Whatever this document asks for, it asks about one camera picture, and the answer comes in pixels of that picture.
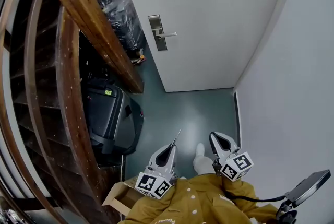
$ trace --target yellow garment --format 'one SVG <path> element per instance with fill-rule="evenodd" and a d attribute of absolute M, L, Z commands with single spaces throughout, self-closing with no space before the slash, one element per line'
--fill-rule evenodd
<path fill-rule="evenodd" d="M 260 223 L 276 223 L 274 206 L 257 207 L 256 203 L 242 199 L 231 202 L 224 192 L 257 198 L 247 182 L 232 182 L 215 174 L 200 175 L 178 180 L 161 200 L 141 198 L 120 224 L 250 224 L 250 218 Z"/>

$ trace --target white cloth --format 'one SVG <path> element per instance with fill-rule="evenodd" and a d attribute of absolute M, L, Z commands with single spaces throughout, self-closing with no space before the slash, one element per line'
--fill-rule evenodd
<path fill-rule="evenodd" d="M 193 162 L 194 169 L 199 175 L 215 174 L 212 164 L 213 161 L 206 156 L 196 156 Z"/>

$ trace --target cardboard box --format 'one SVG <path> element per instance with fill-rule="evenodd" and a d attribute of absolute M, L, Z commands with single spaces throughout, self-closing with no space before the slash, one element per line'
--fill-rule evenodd
<path fill-rule="evenodd" d="M 138 177 L 134 177 L 124 182 L 116 183 L 108 193 L 103 202 L 103 206 L 112 206 L 118 212 L 127 216 L 134 204 L 142 197 L 143 194 L 135 190 Z"/>

